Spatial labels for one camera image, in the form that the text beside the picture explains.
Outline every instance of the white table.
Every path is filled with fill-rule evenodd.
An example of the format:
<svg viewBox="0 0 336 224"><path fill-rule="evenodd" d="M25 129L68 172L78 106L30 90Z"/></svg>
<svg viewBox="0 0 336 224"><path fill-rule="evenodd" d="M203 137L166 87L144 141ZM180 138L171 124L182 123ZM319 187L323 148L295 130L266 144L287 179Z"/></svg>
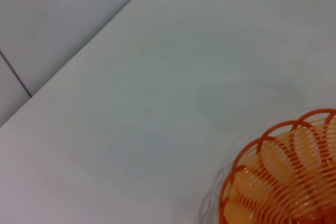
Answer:
<svg viewBox="0 0 336 224"><path fill-rule="evenodd" d="M192 223L267 127L336 105L331 0L133 0L0 130L1 223Z"/></svg>

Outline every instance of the orange plastic basket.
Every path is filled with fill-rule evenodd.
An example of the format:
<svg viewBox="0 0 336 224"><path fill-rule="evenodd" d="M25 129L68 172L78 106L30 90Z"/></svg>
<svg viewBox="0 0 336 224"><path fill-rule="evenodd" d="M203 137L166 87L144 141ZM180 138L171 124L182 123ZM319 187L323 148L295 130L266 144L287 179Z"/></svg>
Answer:
<svg viewBox="0 0 336 224"><path fill-rule="evenodd" d="M311 111L246 145L220 191L219 224L336 224L335 115Z"/></svg>

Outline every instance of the basket rim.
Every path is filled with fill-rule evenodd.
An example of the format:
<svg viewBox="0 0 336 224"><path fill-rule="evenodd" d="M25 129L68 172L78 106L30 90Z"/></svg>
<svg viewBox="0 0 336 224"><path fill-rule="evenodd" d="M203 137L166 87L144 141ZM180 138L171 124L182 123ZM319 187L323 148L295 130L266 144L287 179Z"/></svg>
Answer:
<svg viewBox="0 0 336 224"><path fill-rule="evenodd" d="M304 115L302 115L301 117L299 117L297 120L289 120L289 121L284 121L278 124L275 124L274 126L270 127L268 130L266 130L261 137L251 141L250 143L248 143L237 155L237 157L235 158L233 164L232 164L232 168L230 173L227 175L227 177L225 178L222 188L220 190L219 193L219 202L218 202L218 210L219 210L219 224L228 224L225 215L224 215L224 210L225 210L225 206L227 205L227 203L229 202L229 196L224 197L224 192L226 187L228 186L229 182L232 184L234 182L235 179L235 174L246 168L246 165L238 165L240 159L243 157L243 155L252 147L257 145L257 154L261 151L261 146L263 144L263 142L265 141L272 141L275 140L276 137L275 136L270 136L270 134L272 132L274 132L277 129L280 129L284 126L289 126L292 125L292 128L290 129L291 131L294 131L297 129L298 126L304 126L306 128L309 128L310 131L312 132L312 134L315 136L315 138L319 138L319 136L316 136L316 132L315 129L313 127L313 125L307 121L305 121L307 118L313 116L313 115L317 115L317 114L329 114L324 121L324 124L326 124L325 127L323 127L323 132L327 132L328 130L328 124L331 122L331 120L335 117L336 115L336 109L333 108L322 108L322 109L316 109L316 110L312 110L309 111L307 113L305 113Z"/></svg>

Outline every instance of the tile grout line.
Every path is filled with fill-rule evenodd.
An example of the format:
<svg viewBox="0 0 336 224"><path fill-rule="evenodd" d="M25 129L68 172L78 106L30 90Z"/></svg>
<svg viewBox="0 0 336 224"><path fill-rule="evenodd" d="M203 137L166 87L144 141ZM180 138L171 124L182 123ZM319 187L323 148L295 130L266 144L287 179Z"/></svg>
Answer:
<svg viewBox="0 0 336 224"><path fill-rule="evenodd" d="M23 81L21 80L20 76L17 74L17 72L15 71L15 69L13 68L13 66L11 65L11 63L8 61L8 59L6 58L6 56L4 55L4 53L1 51L1 49L0 49L0 56L4 59L4 61L6 62L6 64L8 65L8 67L10 68L10 70L12 71L12 73L14 74L14 76L16 77L16 79L18 80L18 82L21 84L21 86L23 87L23 89L28 94L28 96L30 98L32 98L33 96L31 95L30 91L28 90L28 88L26 87L26 85L23 83Z"/></svg>

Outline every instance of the plastic basket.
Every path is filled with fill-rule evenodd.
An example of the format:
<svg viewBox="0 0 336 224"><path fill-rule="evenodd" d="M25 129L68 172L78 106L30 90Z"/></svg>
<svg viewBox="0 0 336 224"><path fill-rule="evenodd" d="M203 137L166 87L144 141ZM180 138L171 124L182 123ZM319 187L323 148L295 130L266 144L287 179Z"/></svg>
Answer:
<svg viewBox="0 0 336 224"><path fill-rule="evenodd" d="M311 111L246 145L220 191L219 224L336 224L335 115Z"/></svg>

